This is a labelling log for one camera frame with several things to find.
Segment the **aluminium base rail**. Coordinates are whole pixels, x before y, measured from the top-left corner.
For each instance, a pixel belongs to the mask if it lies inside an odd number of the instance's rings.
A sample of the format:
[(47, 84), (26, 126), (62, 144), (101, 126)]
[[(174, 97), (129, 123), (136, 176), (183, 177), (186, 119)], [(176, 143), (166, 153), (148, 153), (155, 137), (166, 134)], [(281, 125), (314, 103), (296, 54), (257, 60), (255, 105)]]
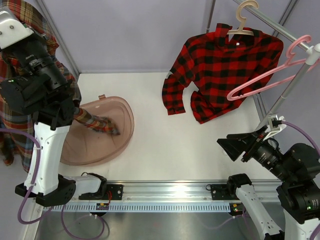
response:
[(123, 202), (205, 202), (212, 200), (210, 184), (223, 184), (224, 180), (174, 181), (111, 181), (108, 185), (122, 185)]

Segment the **pink translucent plastic basket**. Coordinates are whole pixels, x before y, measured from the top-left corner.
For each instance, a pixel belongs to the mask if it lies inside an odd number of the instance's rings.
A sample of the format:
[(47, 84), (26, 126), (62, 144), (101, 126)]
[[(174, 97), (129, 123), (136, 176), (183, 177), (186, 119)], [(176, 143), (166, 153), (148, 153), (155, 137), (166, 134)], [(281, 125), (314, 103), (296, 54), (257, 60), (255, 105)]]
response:
[(119, 135), (99, 133), (74, 120), (63, 144), (60, 162), (70, 166), (99, 165), (119, 156), (128, 146), (135, 128), (132, 109), (118, 96), (80, 106), (90, 114), (115, 122)]

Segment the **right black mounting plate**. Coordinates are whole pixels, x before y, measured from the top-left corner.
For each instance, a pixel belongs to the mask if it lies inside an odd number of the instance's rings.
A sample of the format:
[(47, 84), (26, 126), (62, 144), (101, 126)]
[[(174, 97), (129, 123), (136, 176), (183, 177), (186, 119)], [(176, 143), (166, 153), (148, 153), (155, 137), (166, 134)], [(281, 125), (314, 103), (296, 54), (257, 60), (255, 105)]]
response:
[(211, 198), (214, 201), (234, 200), (227, 184), (207, 184), (205, 189), (210, 192)]

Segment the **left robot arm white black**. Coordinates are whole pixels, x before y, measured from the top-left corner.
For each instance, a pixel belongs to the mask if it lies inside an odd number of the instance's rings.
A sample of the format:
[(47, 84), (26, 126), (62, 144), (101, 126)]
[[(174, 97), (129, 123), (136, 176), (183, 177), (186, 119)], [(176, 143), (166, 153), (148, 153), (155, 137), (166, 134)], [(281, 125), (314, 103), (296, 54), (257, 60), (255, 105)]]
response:
[(35, 198), (43, 207), (65, 205), (74, 196), (104, 198), (108, 192), (104, 177), (58, 173), (64, 141), (74, 119), (71, 81), (65, 79), (44, 43), (34, 36), (4, 46), (1, 51), (13, 55), (25, 74), (2, 81), (0, 94), (11, 110), (32, 116), (36, 140), (29, 176), (15, 187), (15, 193)]

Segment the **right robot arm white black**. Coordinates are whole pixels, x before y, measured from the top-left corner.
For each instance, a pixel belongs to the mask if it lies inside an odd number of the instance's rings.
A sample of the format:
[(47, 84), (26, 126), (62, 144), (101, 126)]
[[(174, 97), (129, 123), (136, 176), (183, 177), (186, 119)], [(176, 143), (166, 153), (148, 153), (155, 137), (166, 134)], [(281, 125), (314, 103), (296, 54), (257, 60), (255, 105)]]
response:
[(232, 175), (226, 183), (229, 197), (239, 199), (254, 223), (261, 240), (318, 240), (320, 238), (320, 188), (314, 178), (320, 173), (320, 149), (296, 125), (278, 120), (279, 129), (290, 126), (304, 135), (310, 145), (294, 144), (286, 153), (269, 141), (277, 134), (274, 126), (263, 126), (250, 133), (229, 134), (217, 143), (232, 161), (256, 160), (281, 181), (276, 189), (285, 216), (282, 230), (268, 214), (245, 173)]

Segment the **beige plastic hanger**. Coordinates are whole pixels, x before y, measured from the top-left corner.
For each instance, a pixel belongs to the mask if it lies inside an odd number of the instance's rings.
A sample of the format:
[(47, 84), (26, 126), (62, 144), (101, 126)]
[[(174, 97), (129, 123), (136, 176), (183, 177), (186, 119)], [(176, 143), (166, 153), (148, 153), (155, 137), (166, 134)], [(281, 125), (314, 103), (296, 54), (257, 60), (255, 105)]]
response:
[(235, 13), (236, 19), (239, 21), (239, 27), (237, 29), (229, 30), (227, 32), (227, 35), (246, 35), (246, 36), (254, 35), (253, 31), (244, 29), (247, 18), (242, 16), (242, 10), (244, 7), (247, 7), (247, 6), (251, 6), (256, 9), (259, 8), (259, 4), (256, 0), (245, 0), (241, 4), (239, 4)]

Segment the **brown multicolour plaid shirt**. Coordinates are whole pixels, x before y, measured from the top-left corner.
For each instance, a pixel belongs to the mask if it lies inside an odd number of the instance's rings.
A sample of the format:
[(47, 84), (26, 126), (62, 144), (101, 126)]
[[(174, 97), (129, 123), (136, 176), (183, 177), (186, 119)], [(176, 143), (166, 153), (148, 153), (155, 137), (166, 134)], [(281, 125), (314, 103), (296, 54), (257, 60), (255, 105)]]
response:
[[(45, 17), (32, 4), (24, 0), (2, 0), (0, 5), (1, 7), (9, 8), (24, 26), (32, 28), (41, 35), (46, 35), (45, 49), (65, 79), (72, 81), (71, 93), (75, 105), (74, 120), (95, 132), (112, 136), (119, 135), (120, 131), (110, 118), (92, 115), (80, 107), (82, 100), (80, 89), (75, 77), (56, 57), (59, 44)], [(0, 100), (0, 126), (1, 128), (19, 130), (30, 135), (34, 134), (32, 116), (13, 111), (4, 99)], [(0, 151), (4, 156), (4, 164), (7, 166), (14, 162), (15, 155), (20, 155), (22, 167), (28, 172), (31, 165), (33, 148), (33, 141), (24, 135), (4, 132), (0, 134)]]

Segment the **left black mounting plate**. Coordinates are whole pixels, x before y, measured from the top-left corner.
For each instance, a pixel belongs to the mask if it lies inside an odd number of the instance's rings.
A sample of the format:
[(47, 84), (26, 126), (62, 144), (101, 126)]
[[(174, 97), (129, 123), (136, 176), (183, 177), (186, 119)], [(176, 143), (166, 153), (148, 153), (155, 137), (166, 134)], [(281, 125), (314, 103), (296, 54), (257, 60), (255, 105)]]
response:
[(102, 197), (102, 200), (121, 201), (123, 198), (124, 186), (122, 184), (107, 184), (106, 191)]

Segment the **silver white clothes rack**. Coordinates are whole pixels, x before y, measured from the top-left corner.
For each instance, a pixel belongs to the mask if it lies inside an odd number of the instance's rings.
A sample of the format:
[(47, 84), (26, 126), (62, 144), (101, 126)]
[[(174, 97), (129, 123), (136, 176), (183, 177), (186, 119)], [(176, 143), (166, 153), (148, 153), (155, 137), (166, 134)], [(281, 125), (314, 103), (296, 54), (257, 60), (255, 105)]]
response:
[[(280, 108), (282, 103), (285, 101), (285, 99), (288, 97), (290, 92), (294, 89), (296, 84), (304, 77), (304, 75), (312, 70), (314, 67), (317, 66), (317, 64), (320, 63), (320, 45), (316, 44), (314, 46), (309, 46), (308, 43), (311, 41), (311, 37), (309, 35), (304, 35), (299, 38), (295, 37), (289, 30), (287, 30), (284, 27), (284, 24), (288, 21), (288, 18), (292, 15), (292, 11), (295, 9), (295, 7), (298, 4), (297, 0), (290, 0), (288, 2), (288, 5), (286, 9), (284, 10), (282, 17), (280, 18), (280, 22), (275, 22), (271, 18), (269, 18), (267, 15), (259, 11), (259, 4), (255, 0), (236, 0), (235, 1), (238, 4), (238, 7), (235, 12), (235, 16), (237, 20), (239, 21), (239, 28), (231, 30), (229, 33), (233, 35), (251, 35), (252, 32), (248, 30), (244, 30), (245, 24), (247, 19), (242, 16), (242, 10), (246, 9), (248, 12), (256, 16), (258, 19), (260, 19), (262, 22), (267, 24), (269, 27), (274, 29), (274, 31), (283, 37), (285, 37), (287, 40), (291, 41), (292, 44), (288, 47), (286, 52), (287, 60), (284, 64), (267, 71), (266, 73), (250, 80), (247, 83), (244, 83), (240, 85), (239, 87), (233, 89), (228, 95), (227, 99), (229, 101), (235, 101), (238, 99), (246, 98), (255, 94), (259, 94), (261, 92), (264, 92), (266, 90), (269, 90), (271, 88), (277, 87), (284, 83), (289, 83), (288, 86), (285, 88), (285, 90), (282, 92), (282, 94), (278, 97), (276, 102), (273, 104), (273, 106), (270, 108), (270, 110), (265, 114), (263, 119), (260, 121), (260, 126), (267, 123), (268, 118), (272, 115), (275, 115), (277, 110)], [(299, 47), (302, 50), (306, 52), (308, 57), (306, 59), (300, 59), (297, 61), (293, 61), (295, 53), (293, 52), (293, 49), (295, 47)], [(287, 69), (292, 66), (301, 65), (301, 68), (299, 71), (288, 78), (285, 78), (281, 81), (272, 83), (270, 85), (267, 85), (264, 88), (257, 89), (255, 91), (243, 94), (243, 95), (237, 95), (235, 94), (239, 91), (241, 91), (243, 88), (250, 86), (251, 84), (254, 84), (258, 81), (260, 81), (262, 78), (265, 78), (271, 74), (277, 73), (279, 71), (282, 71), (284, 69)]]

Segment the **black mounting plate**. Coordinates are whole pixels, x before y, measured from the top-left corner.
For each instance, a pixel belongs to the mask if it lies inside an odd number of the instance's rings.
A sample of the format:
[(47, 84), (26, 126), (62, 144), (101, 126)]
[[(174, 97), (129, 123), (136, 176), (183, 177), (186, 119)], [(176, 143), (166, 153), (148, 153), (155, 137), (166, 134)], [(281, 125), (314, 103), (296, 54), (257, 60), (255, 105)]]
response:
[(214, 201), (234, 200), (227, 184), (207, 184), (205, 189), (210, 192), (211, 198)]
[(102, 200), (121, 201), (123, 198), (124, 186), (122, 184), (107, 184), (106, 191), (102, 197)]

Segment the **red black plaid shirt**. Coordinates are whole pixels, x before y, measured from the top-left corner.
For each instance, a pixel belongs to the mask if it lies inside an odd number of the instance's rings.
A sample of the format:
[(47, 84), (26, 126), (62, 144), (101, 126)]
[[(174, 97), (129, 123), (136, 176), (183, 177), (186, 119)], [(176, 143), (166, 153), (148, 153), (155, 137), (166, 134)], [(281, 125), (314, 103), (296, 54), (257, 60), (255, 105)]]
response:
[(231, 26), (218, 23), (214, 32), (190, 37), (164, 79), (162, 102), (168, 115), (183, 114), (183, 92), (190, 83), (198, 88), (190, 97), (194, 118), (204, 124), (237, 109), (243, 98), (229, 101), (233, 89), (277, 67), (284, 43), (251, 29), (252, 35), (228, 36)]

